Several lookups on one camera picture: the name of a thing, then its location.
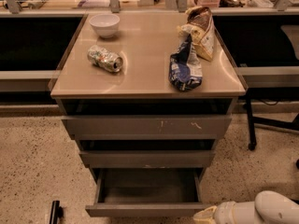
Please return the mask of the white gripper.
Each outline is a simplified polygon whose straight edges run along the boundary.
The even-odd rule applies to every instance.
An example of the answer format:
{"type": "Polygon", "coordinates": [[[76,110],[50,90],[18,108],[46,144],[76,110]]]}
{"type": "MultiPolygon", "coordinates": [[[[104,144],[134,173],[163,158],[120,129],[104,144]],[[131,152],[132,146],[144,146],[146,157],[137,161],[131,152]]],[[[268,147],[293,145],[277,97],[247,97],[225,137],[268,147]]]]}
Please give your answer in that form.
{"type": "Polygon", "coordinates": [[[218,207],[210,206],[193,216],[195,224],[235,224],[233,210],[236,202],[226,202],[218,207]]]}

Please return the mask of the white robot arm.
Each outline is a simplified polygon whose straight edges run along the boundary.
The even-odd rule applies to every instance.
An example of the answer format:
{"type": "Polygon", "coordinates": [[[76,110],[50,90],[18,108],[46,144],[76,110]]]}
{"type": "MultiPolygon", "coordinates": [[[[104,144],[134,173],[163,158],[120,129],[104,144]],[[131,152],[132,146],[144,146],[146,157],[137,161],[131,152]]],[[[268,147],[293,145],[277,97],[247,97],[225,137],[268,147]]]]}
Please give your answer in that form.
{"type": "Polygon", "coordinates": [[[299,224],[299,204],[265,190],[252,202],[234,201],[211,206],[193,216],[194,224],[299,224]]]}

